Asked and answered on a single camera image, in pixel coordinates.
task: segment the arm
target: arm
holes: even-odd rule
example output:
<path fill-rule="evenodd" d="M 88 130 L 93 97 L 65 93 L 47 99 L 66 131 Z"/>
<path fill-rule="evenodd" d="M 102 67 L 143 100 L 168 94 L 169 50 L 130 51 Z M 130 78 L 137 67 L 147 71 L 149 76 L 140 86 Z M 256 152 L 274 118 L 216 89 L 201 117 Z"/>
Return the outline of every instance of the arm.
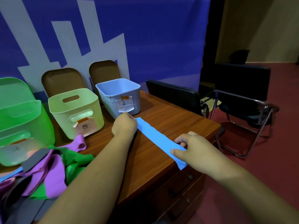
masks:
<path fill-rule="evenodd" d="M 194 132 L 179 136 L 176 143 L 187 151 L 171 152 L 194 169 L 214 178 L 239 201 L 255 223 L 299 223 L 299 212 L 238 164 Z"/>
<path fill-rule="evenodd" d="M 128 113 L 114 122 L 114 138 L 78 175 L 40 221 L 47 223 L 106 223 L 123 179 L 127 154 L 137 122 Z"/>

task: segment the orange tape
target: orange tape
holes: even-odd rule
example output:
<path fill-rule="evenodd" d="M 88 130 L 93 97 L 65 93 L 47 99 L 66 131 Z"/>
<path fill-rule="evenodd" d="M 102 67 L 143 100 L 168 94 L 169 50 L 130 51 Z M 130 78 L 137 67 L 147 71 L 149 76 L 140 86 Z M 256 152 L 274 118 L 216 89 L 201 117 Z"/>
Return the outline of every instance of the orange tape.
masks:
<path fill-rule="evenodd" d="M 24 139 L 21 139 L 21 140 L 18 140 L 18 141 L 16 141 L 16 142 L 11 143 L 10 145 L 18 144 L 18 143 L 21 143 L 21 142 L 23 142 L 23 141 L 25 141 L 25 140 L 26 140 L 26 139 L 24 138 Z"/>
<path fill-rule="evenodd" d="M 85 117 L 85 118 L 82 118 L 82 119 L 78 120 L 77 122 L 78 122 L 78 123 L 82 123 L 82 122 L 84 122 L 84 121 L 86 121 L 86 120 L 88 120 L 88 118 L 87 118 L 87 117 Z"/>
<path fill-rule="evenodd" d="M 129 100 L 129 96 L 121 96 L 121 101 L 123 100 Z"/>

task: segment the hand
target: hand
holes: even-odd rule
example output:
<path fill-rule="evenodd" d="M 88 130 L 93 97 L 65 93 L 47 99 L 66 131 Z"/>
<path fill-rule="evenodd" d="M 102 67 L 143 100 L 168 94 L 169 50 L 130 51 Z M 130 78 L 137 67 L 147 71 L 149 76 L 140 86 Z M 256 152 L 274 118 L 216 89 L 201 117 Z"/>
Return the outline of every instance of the hand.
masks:
<path fill-rule="evenodd" d="M 218 149 L 216 149 L 207 139 L 190 131 L 188 134 L 182 134 L 174 140 L 185 147 L 186 151 L 178 149 L 171 150 L 171 154 L 185 161 L 197 171 L 213 177 L 221 171 L 222 165 L 229 160 Z"/>
<path fill-rule="evenodd" d="M 120 133 L 134 135 L 136 130 L 137 121 L 127 112 L 118 116 L 112 126 L 112 133 L 114 136 Z"/>

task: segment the drawer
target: drawer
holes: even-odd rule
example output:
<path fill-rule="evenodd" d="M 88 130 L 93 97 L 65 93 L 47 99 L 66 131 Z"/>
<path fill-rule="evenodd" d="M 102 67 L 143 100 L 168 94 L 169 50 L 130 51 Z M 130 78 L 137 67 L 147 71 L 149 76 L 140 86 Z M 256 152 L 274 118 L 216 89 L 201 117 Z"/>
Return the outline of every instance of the drawer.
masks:
<path fill-rule="evenodd" d="M 201 176 L 159 220 L 169 223 L 184 224 L 199 208 L 201 193 L 204 188 L 205 175 Z"/>
<path fill-rule="evenodd" d="M 202 173 L 190 166 L 185 167 L 145 200 L 141 206 L 142 213 L 145 210 L 150 222 L 156 221 L 201 176 Z"/>

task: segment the brown bin lid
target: brown bin lid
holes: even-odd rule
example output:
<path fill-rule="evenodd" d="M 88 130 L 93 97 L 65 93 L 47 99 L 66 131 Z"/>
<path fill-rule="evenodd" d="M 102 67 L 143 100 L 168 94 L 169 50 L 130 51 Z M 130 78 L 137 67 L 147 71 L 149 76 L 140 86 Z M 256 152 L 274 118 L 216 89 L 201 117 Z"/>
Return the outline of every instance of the brown bin lid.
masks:
<path fill-rule="evenodd" d="M 113 79 L 120 79 L 120 74 L 117 64 L 112 60 L 94 62 L 89 67 L 90 78 L 92 79 L 92 84 L 95 89 L 95 93 L 99 97 L 99 101 L 102 99 L 99 95 L 96 84 L 101 82 L 107 82 Z"/>
<path fill-rule="evenodd" d="M 61 68 L 45 72 L 42 76 L 42 84 L 48 97 L 85 88 L 79 71 L 73 68 Z"/>

